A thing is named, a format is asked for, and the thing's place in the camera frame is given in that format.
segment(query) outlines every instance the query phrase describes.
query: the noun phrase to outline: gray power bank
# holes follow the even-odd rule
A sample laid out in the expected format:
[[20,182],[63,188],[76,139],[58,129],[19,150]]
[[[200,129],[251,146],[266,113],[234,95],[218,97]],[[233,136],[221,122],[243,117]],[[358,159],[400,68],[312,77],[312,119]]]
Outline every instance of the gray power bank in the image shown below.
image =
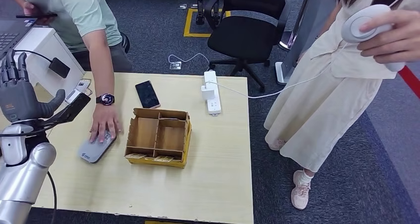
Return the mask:
[[89,163],[97,163],[108,148],[113,144],[116,138],[112,139],[111,134],[106,131],[105,139],[103,143],[100,143],[98,138],[93,143],[90,143],[89,140],[86,140],[79,148],[77,153],[82,159],[86,160]]

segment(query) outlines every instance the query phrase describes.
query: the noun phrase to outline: robot finger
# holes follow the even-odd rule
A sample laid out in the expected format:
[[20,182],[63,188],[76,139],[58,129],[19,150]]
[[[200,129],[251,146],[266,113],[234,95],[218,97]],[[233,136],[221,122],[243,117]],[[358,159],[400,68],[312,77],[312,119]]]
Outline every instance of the robot finger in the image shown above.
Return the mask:
[[7,52],[6,62],[8,64],[9,81],[16,81],[18,78],[16,62],[14,60],[15,51],[13,49]]
[[1,74],[1,84],[2,84],[2,86],[3,85],[5,86],[5,84],[9,81],[9,74],[7,72],[7,61],[6,61],[6,59],[3,59],[3,61],[1,62],[0,74]]
[[26,53],[21,53],[17,59],[17,69],[19,71],[19,79],[29,81],[28,71],[26,70]]

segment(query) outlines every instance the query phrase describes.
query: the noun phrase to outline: laptop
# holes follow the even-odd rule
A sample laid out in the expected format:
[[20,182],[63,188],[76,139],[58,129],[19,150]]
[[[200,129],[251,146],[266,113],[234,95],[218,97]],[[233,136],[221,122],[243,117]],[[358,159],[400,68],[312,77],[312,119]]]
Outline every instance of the laptop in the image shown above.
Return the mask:
[[31,30],[36,18],[0,19],[0,59]]

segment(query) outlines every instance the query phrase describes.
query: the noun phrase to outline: light wood tabletop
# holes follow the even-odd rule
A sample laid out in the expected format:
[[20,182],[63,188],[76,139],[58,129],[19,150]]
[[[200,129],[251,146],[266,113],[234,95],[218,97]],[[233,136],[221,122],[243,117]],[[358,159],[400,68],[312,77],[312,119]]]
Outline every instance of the light wood tabletop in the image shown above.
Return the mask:
[[[92,78],[88,72],[85,78]],[[130,164],[124,158],[133,108],[141,104],[135,85],[151,80],[162,109],[187,111],[192,136],[187,165],[171,168]],[[58,208],[162,219],[251,224],[253,218],[248,99],[220,88],[222,114],[207,112],[200,87],[203,76],[115,74],[116,106],[125,133],[97,164],[77,157],[89,137],[94,95],[75,120],[49,135],[57,149],[50,168]],[[248,93],[246,78],[219,77],[224,86]],[[53,207],[45,180],[36,207]]]

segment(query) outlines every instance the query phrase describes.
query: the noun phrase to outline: laptop keyboard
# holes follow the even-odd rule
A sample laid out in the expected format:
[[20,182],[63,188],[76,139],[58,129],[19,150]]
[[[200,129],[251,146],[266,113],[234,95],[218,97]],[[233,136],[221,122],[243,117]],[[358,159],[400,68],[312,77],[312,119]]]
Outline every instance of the laptop keyboard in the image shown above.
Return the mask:
[[18,33],[0,33],[0,51],[6,47],[18,36]]

